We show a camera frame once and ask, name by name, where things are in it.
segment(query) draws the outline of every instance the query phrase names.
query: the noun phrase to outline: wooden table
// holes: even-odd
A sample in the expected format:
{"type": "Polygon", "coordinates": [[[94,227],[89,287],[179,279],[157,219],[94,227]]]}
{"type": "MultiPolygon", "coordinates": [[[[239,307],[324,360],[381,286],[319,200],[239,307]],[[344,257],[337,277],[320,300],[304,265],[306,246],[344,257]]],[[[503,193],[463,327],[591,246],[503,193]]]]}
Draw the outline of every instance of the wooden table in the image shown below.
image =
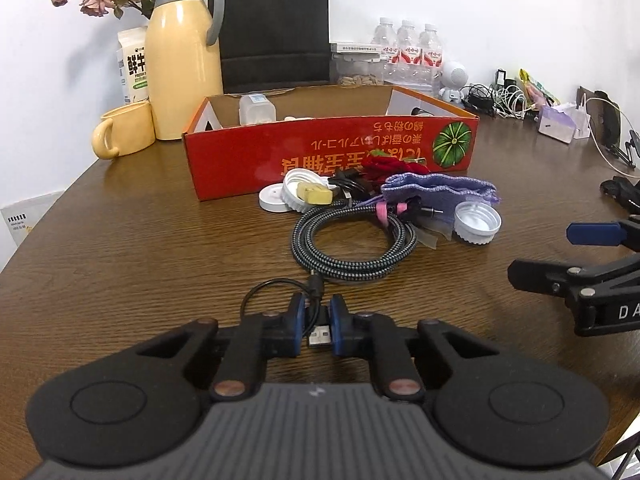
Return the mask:
{"type": "MultiPolygon", "coordinates": [[[[482,118],[469,175],[490,180],[502,197],[496,239],[484,248],[418,247],[383,281],[328,285],[326,293],[398,324],[438,317],[590,378],[611,408],[598,460],[640,409],[640,333],[578,338],[561,300],[513,290],[506,269],[517,257],[605,262],[627,254],[564,238],[571,221],[626,216],[600,195],[612,174],[592,141],[565,146],[519,121],[482,118]]],[[[297,217],[261,210],[254,195],[198,202],[180,142],[92,165],[0,274],[0,479],[21,478],[38,463],[24,408],[43,381],[197,317],[235,324],[252,285],[303,280],[289,253],[297,217]]],[[[318,237],[337,256],[370,257],[384,243],[366,222],[318,237]]],[[[250,309],[284,308],[288,297],[272,288],[250,309]]],[[[364,362],[335,363],[328,352],[306,349],[268,371],[270,380],[366,377],[364,362]]]]}

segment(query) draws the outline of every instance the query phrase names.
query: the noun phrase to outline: yellow sponge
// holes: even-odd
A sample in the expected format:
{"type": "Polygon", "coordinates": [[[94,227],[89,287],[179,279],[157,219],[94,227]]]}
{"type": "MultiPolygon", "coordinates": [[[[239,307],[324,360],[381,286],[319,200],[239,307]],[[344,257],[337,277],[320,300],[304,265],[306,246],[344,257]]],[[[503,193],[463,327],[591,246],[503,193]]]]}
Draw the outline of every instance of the yellow sponge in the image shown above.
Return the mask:
{"type": "Polygon", "coordinates": [[[313,182],[299,182],[296,194],[300,200],[313,205],[327,205],[334,200],[334,193],[327,186],[313,182]]]}

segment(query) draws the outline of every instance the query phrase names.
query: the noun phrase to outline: usb connector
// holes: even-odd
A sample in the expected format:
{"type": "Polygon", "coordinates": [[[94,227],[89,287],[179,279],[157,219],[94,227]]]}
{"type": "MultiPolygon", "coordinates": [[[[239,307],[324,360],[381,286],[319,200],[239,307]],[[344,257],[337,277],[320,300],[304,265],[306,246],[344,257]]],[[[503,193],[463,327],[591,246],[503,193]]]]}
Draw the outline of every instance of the usb connector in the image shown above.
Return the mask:
{"type": "Polygon", "coordinates": [[[331,329],[329,327],[329,309],[326,305],[319,305],[316,325],[309,334],[309,346],[323,346],[331,344],[331,329]]]}
{"type": "Polygon", "coordinates": [[[331,331],[329,325],[316,325],[309,334],[309,346],[320,346],[331,344],[331,331]]]}

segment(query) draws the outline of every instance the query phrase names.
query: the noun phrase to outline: purple cloth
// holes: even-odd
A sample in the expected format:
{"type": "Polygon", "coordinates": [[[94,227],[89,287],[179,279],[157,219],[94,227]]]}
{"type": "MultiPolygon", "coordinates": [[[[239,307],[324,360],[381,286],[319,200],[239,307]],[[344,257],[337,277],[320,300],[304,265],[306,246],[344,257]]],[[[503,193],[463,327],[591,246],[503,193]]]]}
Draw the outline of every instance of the purple cloth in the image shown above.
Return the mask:
{"type": "Polygon", "coordinates": [[[497,189],[491,182],[442,173],[392,175],[380,191],[387,202],[394,203],[419,196],[425,207],[443,211],[438,218],[451,225],[454,223],[456,206],[461,202],[478,200],[490,205],[500,202],[497,189]]]}

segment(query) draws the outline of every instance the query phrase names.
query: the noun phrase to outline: tissue box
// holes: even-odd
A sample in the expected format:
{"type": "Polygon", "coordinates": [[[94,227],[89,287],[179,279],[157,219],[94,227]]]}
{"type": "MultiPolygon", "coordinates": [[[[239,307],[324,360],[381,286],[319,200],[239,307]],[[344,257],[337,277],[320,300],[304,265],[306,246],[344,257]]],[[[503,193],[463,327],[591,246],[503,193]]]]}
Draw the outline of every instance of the tissue box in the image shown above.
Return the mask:
{"type": "Polygon", "coordinates": [[[551,106],[545,106],[540,110],[538,117],[538,131],[543,135],[569,144],[574,138],[576,126],[574,120],[564,112],[554,110],[551,106]]]}

